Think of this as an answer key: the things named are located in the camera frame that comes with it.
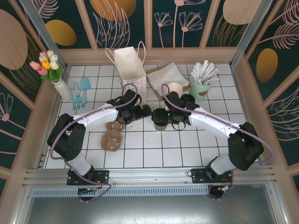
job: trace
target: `metal floor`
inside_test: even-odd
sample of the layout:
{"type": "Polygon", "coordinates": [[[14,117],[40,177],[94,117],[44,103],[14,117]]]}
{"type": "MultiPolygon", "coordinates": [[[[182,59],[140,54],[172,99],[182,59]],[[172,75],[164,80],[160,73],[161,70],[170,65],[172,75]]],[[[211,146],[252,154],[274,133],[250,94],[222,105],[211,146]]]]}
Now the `metal floor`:
{"type": "Polygon", "coordinates": [[[221,201],[206,195],[33,198],[26,224],[275,224],[264,185],[235,186],[221,201]]]}

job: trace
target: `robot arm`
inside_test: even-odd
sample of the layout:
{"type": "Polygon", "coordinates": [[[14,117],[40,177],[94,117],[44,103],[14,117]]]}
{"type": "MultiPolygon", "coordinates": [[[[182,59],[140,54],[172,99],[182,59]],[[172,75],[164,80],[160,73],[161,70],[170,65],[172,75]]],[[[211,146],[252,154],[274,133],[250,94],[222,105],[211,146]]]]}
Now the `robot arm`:
{"type": "Polygon", "coordinates": [[[211,180],[235,168],[247,170],[263,153],[263,146],[259,141],[231,128],[231,126],[236,126],[257,136],[254,127],[250,123],[245,122],[243,125],[239,125],[218,118],[197,105],[194,98],[188,94],[179,98],[176,92],[170,92],[167,98],[176,106],[194,112],[179,110],[164,100],[169,110],[155,109],[153,111],[152,120],[156,125],[162,126],[183,122],[187,125],[203,128],[217,137],[228,141],[229,153],[214,158],[206,166],[206,175],[211,180]],[[230,125],[225,125],[217,120],[224,121],[224,123],[229,123],[230,125]]]}
{"type": "MultiPolygon", "coordinates": [[[[102,108],[123,105],[129,102],[134,95],[134,91],[128,90],[124,96],[107,101],[102,108]]],[[[81,176],[91,180],[93,179],[94,168],[81,153],[85,133],[90,132],[102,124],[115,121],[120,118],[123,118],[125,123],[128,123],[132,120],[138,120],[143,117],[150,116],[151,110],[148,105],[144,105],[143,109],[139,105],[135,105],[138,99],[141,99],[141,97],[137,94],[137,97],[127,106],[105,109],[94,114],[88,112],[88,114],[91,113],[89,116],[87,116],[87,114],[81,114],[72,117],[68,114],[63,114],[60,116],[53,128],[47,143],[49,146],[52,146],[54,140],[64,127],[66,127],[70,122],[83,117],[83,119],[79,120],[67,129],[67,131],[71,132],[69,135],[67,133],[63,133],[55,145],[54,150],[60,154],[63,159],[66,160],[81,176]]]]}

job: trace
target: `white vase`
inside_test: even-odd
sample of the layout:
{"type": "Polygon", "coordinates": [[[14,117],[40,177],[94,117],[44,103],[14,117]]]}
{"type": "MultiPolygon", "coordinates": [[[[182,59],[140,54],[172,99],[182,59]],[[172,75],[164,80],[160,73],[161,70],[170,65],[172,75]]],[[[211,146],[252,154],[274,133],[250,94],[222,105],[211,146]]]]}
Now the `white vase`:
{"type": "Polygon", "coordinates": [[[58,82],[52,83],[54,84],[55,89],[61,95],[65,102],[71,102],[73,100],[72,94],[69,88],[67,88],[64,80],[60,79],[58,82]]]}

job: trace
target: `white paper bag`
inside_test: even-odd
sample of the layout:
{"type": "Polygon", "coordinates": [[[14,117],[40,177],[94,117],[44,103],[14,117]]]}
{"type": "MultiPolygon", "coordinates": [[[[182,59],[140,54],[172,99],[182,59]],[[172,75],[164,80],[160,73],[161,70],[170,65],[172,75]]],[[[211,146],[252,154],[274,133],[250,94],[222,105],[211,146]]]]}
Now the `white paper bag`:
{"type": "MultiPolygon", "coordinates": [[[[146,103],[146,73],[143,68],[143,63],[145,59],[145,46],[142,41],[138,44],[137,52],[133,47],[120,48],[113,51],[106,48],[105,49],[109,59],[115,64],[119,77],[121,80],[121,86],[123,87],[127,83],[133,83],[137,87],[137,93],[142,98],[141,105],[146,103]],[[143,45],[144,48],[144,58],[143,61],[138,57],[139,46],[143,45]],[[113,59],[108,55],[107,51],[112,54],[113,59]]],[[[131,85],[127,86],[125,91],[132,89],[136,91],[135,88],[131,85]]]]}

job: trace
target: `white paper cup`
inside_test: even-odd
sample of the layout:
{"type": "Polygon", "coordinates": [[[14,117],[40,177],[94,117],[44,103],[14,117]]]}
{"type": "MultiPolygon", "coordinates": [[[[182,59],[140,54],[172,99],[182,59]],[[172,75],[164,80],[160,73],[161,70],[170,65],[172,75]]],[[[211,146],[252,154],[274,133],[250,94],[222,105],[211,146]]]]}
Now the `white paper cup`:
{"type": "Polygon", "coordinates": [[[178,96],[181,98],[182,93],[183,93],[183,87],[180,84],[169,83],[168,86],[169,86],[170,92],[175,91],[178,94],[178,96]]]}

